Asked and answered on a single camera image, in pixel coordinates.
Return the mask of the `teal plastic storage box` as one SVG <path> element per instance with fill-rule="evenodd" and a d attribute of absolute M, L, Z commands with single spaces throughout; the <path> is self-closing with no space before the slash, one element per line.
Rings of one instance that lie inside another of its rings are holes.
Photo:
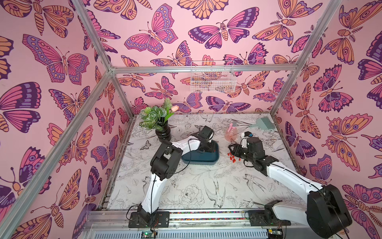
<path fill-rule="evenodd" d="M 203 151 L 201 148 L 189 151 L 182 156 L 182 161 L 186 164 L 214 165 L 219 160 L 219 146 L 215 140 L 211 141 L 212 152 Z"/>

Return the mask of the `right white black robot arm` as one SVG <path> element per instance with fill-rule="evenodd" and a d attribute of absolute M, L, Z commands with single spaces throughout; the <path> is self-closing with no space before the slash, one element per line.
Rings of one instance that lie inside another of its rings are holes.
<path fill-rule="evenodd" d="M 228 148 L 233 156 L 252 163 L 252 168 L 283 184 L 306 203 L 303 206 L 274 200 L 266 204 L 264 220 L 267 224 L 273 221 L 296 222 L 309 226 L 323 239 L 335 236 L 352 225 L 345 201 L 334 185 L 322 185 L 293 172 L 278 159 L 265 155 L 257 146 L 244 148 L 235 143 Z"/>

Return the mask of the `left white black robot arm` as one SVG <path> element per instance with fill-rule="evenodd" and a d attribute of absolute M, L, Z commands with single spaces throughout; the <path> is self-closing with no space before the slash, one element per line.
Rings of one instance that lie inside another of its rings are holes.
<path fill-rule="evenodd" d="M 129 218 L 130 228 L 168 227 L 168 212 L 159 211 L 159 201 L 167 181 L 180 173 L 181 160 L 190 164 L 213 165 L 219 159 L 218 143 L 212 139 L 189 136 L 176 142 L 164 141 L 154 154 L 151 166 L 151 179 L 143 202 L 137 206 Z"/>

